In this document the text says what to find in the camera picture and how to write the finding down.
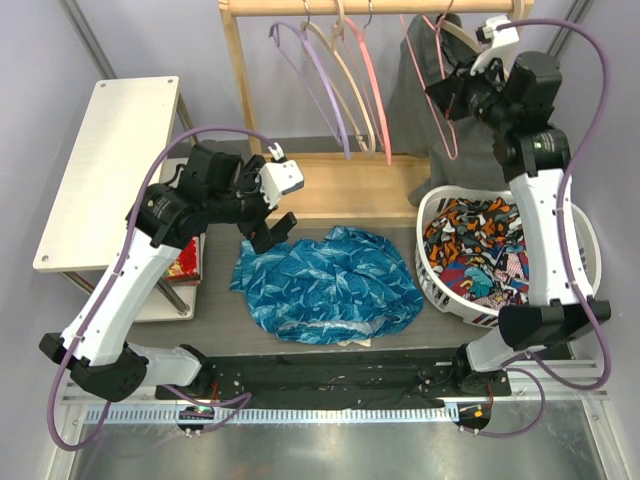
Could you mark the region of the pink wire hanger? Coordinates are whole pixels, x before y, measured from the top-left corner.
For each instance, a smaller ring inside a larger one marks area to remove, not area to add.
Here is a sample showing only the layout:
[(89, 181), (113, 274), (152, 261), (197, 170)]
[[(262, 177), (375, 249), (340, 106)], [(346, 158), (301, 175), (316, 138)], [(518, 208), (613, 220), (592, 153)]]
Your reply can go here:
[[(431, 20), (429, 20), (426, 15), (422, 15), (422, 20), (431, 29), (435, 37), (435, 47), (437, 52), (438, 67), (439, 67), (440, 77), (442, 80), (445, 79), (445, 68), (444, 68), (443, 54), (441, 51), (441, 32), (444, 26), (444, 21), (446, 20), (446, 16), (449, 14), (452, 6), (453, 6), (453, 1), (450, 1), (445, 11), (439, 15), (438, 19), (435, 22), (432, 22)], [(409, 37), (409, 33), (408, 33), (409, 28), (406, 25), (404, 21), (404, 17), (402, 15), (399, 16), (399, 19), (403, 27), (405, 42), (409, 50), (409, 54), (414, 66), (414, 70), (418, 77), (419, 84), (422, 87), (425, 99), (427, 101), (434, 123), (440, 135), (441, 143), (445, 149), (445, 152), (448, 158), (451, 161), (455, 161), (459, 156), (459, 147), (458, 147), (457, 135), (453, 127), (453, 123), (451, 120), (444, 120), (443, 122), (440, 121), (440, 116), (436, 112), (434, 103), (431, 97), (429, 96), (429, 94), (427, 93), (427, 90), (426, 90), (427, 84), (425, 82), (423, 73), (420, 69), (417, 56), (414, 52), (414, 48)]]

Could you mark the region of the pink plastic hanger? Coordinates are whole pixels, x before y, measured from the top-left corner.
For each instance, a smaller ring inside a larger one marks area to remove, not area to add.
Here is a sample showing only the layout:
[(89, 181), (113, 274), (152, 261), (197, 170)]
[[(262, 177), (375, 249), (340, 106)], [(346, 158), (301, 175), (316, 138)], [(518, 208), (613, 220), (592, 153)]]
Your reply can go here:
[(393, 162), (393, 154), (392, 154), (391, 140), (390, 140), (390, 134), (389, 134), (389, 127), (387, 123), (385, 108), (382, 101), (382, 96), (379, 88), (379, 83), (378, 83), (378, 78), (375, 71), (374, 63), (371, 59), (368, 47), (366, 45), (364, 30), (360, 30), (356, 26), (354, 21), (348, 17), (345, 18), (344, 23), (351, 30), (352, 34), (354, 35), (354, 38), (356, 39), (358, 47), (360, 49), (360, 53), (366, 68), (369, 84), (371, 87), (371, 91), (373, 94), (375, 107), (376, 107), (376, 113), (378, 118), (378, 127), (376, 130), (376, 133), (378, 134), (378, 139), (381, 141), (386, 164), (388, 166), (391, 166)]

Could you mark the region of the white two-tier side table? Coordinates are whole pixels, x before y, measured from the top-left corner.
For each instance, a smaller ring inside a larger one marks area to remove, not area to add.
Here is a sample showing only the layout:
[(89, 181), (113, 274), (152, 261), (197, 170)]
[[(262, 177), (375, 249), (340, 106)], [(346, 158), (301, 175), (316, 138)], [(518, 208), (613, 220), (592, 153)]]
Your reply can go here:
[(171, 139), (179, 94), (176, 76), (95, 84), (33, 259), (35, 270), (102, 272), (115, 259), (125, 217)]

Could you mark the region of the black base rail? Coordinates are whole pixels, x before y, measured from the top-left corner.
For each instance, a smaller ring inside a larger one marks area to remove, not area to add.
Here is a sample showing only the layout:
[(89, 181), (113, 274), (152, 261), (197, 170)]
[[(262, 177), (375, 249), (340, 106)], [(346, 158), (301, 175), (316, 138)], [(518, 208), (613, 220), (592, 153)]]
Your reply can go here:
[(508, 397), (506, 373), (474, 373), (457, 350), (410, 349), (208, 357), (182, 393), (256, 409), (438, 408), (449, 397)]

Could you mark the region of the grey shorts on hanger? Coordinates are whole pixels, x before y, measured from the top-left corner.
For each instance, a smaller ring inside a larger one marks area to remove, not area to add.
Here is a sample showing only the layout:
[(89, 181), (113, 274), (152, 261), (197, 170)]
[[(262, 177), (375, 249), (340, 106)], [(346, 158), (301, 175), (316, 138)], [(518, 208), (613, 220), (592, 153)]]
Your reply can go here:
[[(408, 33), (425, 82), (430, 85), (441, 79), (435, 37), (422, 16), (414, 17)], [(445, 74), (460, 62), (447, 49), (441, 32), (441, 51)], [(400, 60), (396, 84), (386, 106), (391, 146), (395, 153), (426, 157), (430, 161), (430, 176), (409, 193), (413, 206), (432, 189), (454, 185), (467, 189), (502, 191), (507, 188), (503, 172), (493, 155), (493, 132), (480, 121), (467, 117), (453, 122), (459, 156), (451, 161), (441, 143), (431, 111), (414, 70), (405, 39), (400, 44)]]

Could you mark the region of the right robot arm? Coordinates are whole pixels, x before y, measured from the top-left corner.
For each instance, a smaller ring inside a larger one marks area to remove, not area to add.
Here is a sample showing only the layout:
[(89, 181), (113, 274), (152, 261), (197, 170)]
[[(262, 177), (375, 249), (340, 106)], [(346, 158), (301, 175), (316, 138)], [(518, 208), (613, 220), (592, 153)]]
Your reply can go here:
[(509, 72), (496, 53), (483, 52), (460, 63), (426, 92), (447, 120), (474, 117), (493, 132), (493, 154), (515, 200), (529, 255), (529, 302), (498, 314), (497, 326), (457, 355), (451, 371), (457, 391), (472, 395), (495, 373), (537, 348), (595, 334), (603, 371), (580, 390), (603, 386), (611, 354), (602, 325), (611, 305), (594, 297), (582, 267), (573, 218), (572, 156), (565, 133), (550, 122), (562, 75), (553, 57), (528, 51)]

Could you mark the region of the beige wooden hanger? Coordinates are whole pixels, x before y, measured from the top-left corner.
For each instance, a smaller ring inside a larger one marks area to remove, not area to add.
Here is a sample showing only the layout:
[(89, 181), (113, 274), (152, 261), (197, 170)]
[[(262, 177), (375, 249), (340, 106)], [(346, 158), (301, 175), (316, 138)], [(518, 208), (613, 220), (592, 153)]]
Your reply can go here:
[(356, 140), (360, 151), (367, 155), (368, 157), (372, 157), (376, 153), (377, 148), (377, 140), (375, 134), (375, 122), (371, 120), (371, 116), (368, 110), (368, 107), (365, 105), (365, 102), (362, 98), (361, 91), (356, 83), (356, 80), (347, 65), (346, 61), (340, 54), (340, 49), (343, 49), (344, 52), (347, 52), (347, 48), (344, 44), (344, 34), (345, 28), (347, 27), (348, 18), (344, 12), (344, 5), (341, 1), (335, 1), (335, 10), (337, 15), (337, 20), (331, 27), (331, 36), (328, 37), (319, 26), (311, 21), (311, 10), (309, 8), (308, 2), (303, 1), (303, 6), (307, 15), (307, 20), (300, 24), (301, 32), (303, 33), (303, 38), (306, 40), (306, 34), (312, 33), (315, 37), (319, 39), (324, 48), (327, 50), (331, 58), (334, 60), (335, 64), (339, 68), (339, 71), (342, 73), (345, 79), (345, 83), (348, 86), (348, 94), (351, 95), (357, 104), (358, 112), (364, 121), (365, 132), (362, 133), (358, 123), (356, 122), (355, 116), (351, 111), (349, 104), (343, 98), (340, 88), (335, 84), (335, 82), (331, 79), (331, 77), (325, 73), (325, 70), (322, 65), (317, 66), (321, 80), (324, 83), (328, 84), (327, 92), (331, 100), (336, 100), (339, 106), (335, 106), (335, 115), (336, 121), (338, 122), (339, 132), (341, 133), (342, 146), (345, 150), (345, 156), (347, 158), (350, 157), (349, 150), (349, 141), (348, 135), (346, 133), (346, 127), (344, 126), (344, 120), (342, 114), (346, 115), (346, 118), (353, 130), (353, 136)]

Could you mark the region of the colourful patterned clothes in basket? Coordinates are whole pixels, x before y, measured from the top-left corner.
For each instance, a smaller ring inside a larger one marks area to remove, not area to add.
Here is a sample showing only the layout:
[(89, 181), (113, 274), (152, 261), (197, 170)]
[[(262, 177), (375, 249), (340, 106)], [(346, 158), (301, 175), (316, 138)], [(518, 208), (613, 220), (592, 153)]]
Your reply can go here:
[(449, 201), (424, 230), (423, 249), (456, 295), (499, 310), (526, 304), (529, 258), (517, 206), (502, 197)]

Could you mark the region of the light wooden hanger with shorts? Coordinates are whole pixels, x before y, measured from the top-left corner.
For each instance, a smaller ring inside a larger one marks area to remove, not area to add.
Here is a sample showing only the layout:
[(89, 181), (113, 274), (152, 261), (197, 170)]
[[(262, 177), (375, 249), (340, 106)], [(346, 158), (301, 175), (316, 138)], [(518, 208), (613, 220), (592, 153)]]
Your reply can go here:
[[(526, 1), (512, 1), (512, 11), (505, 15), (514, 25), (516, 21), (528, 18), (531, 8)], [(454, 14), (448, 14), (444, 21), (442, 36), (447, 43), (447, 49), (454, 55), (457, 62), (473, 63), (476, 56), (485, 48), (485, 45), (475, 36), (465, 31), (462, 27), (460, 19)], [(506, 62), (514, 53), (515, 47), (512, 46), (502, 60)]]

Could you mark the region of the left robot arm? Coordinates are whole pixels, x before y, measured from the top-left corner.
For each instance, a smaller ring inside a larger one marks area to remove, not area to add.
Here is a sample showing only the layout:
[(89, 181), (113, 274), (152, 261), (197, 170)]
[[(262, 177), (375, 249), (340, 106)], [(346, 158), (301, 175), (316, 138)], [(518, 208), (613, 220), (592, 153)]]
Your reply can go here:
[(127, 217), (122, 247), (88, 302), (63, 332), (44, 335), (40, 350), (82, 390), (108, 402), (146, 386), (205, 397), (215, 380), (211, 358), (186, 344), (150, 348), (126, 337), (150, 292), (209, 226), (236, 225), (257, 254), (287, 240), (297, 223), (293, 213), (274, 226), (266, 220), (284, 196), (303, 188), (304, 176), (281, 151), (271, 153), (270, 160), (243, 160), (193, 146), (170, 181), (145, 188)]

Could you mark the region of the blue patterned shorts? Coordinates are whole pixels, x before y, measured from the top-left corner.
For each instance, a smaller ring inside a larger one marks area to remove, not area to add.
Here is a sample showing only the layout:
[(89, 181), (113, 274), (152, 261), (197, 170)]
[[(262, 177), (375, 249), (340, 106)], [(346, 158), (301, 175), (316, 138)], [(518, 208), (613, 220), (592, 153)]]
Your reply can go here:
[(323, 239), (281, 243), (263, 254), (243, 241), (230, 288), (253, 321), (279, 340), (309, 345), (367, 342), (406, 329), (422, 292), (394, 244), (336, 226)]

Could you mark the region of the wooden clothes rack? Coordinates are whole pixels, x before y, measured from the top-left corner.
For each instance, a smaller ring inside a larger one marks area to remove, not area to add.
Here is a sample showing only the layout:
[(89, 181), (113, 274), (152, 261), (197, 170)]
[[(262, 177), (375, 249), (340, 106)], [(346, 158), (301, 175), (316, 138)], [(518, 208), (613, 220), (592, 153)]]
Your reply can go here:
[[(250, 81), (237, 19), (320, 15), (386, 15), (422, 13), (508, 13), (528, 17), (531, 1), (220, 1), (218, 8), (239, 91), (245, 126), (257, 127)], [(341, 222), (365, 225), (396, 222), (408, 226), (416, 209), (407, 195), (430, 173), (426, 159), (396, 155), (385, 166), (380, 153), (356, 153), (342, 160), (337, 153), (295, 153), (305, 175), (305, 188), (281, 203), (278, 217), (294, 211), (305, 226), (331, 226)]]

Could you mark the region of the red colourful book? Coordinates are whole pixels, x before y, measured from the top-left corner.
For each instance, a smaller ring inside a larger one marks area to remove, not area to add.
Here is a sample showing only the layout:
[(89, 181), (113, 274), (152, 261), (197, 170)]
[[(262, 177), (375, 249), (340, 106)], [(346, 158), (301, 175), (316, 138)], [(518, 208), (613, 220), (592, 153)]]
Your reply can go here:
[(195, 236), (168, 267), (164, 279), (171, 285), (198, 286), (202, 280), (204, 235)]

